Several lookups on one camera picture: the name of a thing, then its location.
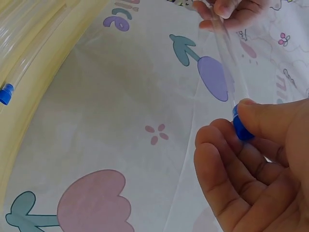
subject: test tube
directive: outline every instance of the test tube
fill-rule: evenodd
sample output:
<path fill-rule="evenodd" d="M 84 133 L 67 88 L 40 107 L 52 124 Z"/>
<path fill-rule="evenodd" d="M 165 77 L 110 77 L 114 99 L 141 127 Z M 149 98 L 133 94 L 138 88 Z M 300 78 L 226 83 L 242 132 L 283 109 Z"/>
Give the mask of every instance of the test tube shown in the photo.
<path fill-rule="evenodd" d="M 50 38 L 59 24 L 68 15 L 70 10 L 74 8 L 79 0 L 67 0 L 65 1 L 64 7 L 62 7 L 54 17 L 47 23 L 47 25 L 41 30 L 41 32 L 32 41 L 29 47 L 26 49 L 24 55 L 20 60 L 14 65 L 11 72 L 6 78 L 6 83 L 4 87 L 0 90 L 0 102 L 4 105 L 8 105 L 11 101 L 13 92 L 17 88 L 19 82 L 21 81 L 23 75 L 27 71 L 28 67 L 35 59 L 36 55 L 39 53 L 41 48 L 44 46 L 46 41 Z"/>
<path fill-rule="evenodd" d="M 237 112 L 237 104 L 242 99 L 249 97 L 246 81 L 243 78 L 237 58 L 234 55 L 230 36 L 223 24 L 223 19 L 213 11 L 213 6 L 210 5 L 209 9 L 211 11 L 212 26 L 223 66 L 228 101 L 230 102 L 233 113 L 235 132 L 240 140 L 247 141 L 254 136 L 244 127 Z"/>

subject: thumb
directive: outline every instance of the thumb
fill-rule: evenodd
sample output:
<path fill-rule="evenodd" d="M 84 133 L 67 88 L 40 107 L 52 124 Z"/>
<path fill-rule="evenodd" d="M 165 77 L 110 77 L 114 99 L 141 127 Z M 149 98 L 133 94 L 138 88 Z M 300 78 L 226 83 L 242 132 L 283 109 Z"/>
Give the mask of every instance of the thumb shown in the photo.
<path fill-rule="evenodd" d="M 251 134 L 284 145 L 289 126 L 304 105 L 309 107 L 308 103 L 307 99 L 278 105 L 242 100 L 237 111 L 244 127 Z"/>
<path fill-rule="evenodd" d="M 214 4 L 214 12 L 224 19 L 231 16 L 241 0 L 217 0 Z"/>

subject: blue plastic cap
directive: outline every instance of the blue plastic cap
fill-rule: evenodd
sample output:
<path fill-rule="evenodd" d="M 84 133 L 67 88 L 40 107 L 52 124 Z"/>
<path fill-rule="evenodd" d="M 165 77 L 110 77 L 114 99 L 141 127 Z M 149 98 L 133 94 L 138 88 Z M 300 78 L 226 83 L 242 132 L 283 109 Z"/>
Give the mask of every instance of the blue plastic cap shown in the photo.
<path fill-rule="evenodd" d="M 249 131 L 247 131 L 247 129 L 242 124 L 238 116 L 237 105 L 233 109 L 233 124 L 234 124 L 236 135 L 240 140 L 247 141 L 247 140 L 254 138 L 254 135 L 251 134 Z"/>
<path fill-rule="evenodd" d="M 2 90 L 0 90 L 0 102 L 4 105 L 8 105 L 12 94 L 14 92 L 14 86 L 11 84 L 5 84 Z"/>

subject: yellow plastic container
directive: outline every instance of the yellow plastic container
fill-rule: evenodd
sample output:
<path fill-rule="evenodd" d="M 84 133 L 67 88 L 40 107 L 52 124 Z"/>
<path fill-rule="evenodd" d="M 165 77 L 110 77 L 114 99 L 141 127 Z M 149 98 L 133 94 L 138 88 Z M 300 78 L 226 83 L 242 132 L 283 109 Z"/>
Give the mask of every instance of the yellow plastic container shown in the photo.
<path fill-rule="evenodd" d="M 1 1 L 0 81 L 1 86 L 8 82 L 16 85 L 9 105 L 0 105 L 1 206 L 15 157 L 43 94 L 66 56 L 107 2 Z"/>

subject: hand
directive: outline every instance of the hand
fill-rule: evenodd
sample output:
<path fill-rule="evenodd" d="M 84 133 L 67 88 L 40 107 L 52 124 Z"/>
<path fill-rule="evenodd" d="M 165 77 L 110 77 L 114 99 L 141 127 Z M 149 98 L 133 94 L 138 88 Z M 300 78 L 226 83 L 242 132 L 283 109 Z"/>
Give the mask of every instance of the hand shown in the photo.
<path fill-rule="evenodd" d="M 270 0 L 207 0 L 214 3 L 214 11 L 221 16 L 228 30 L 238 31 L 250 26 L 262 15 L 270 5 Z M 201 1 L 194 1 L 193 8 L 200 14 L 203 21 L 201 29 L 212 31 L 211 14 Z"/>
<path fill-rule="evenodd" d="M 243 100 L 238 113 L 256 136 L 250 143 L 224 119 L 196 137 L 197 178 L 223 231 L 308 232 L 309 100 Z"/>

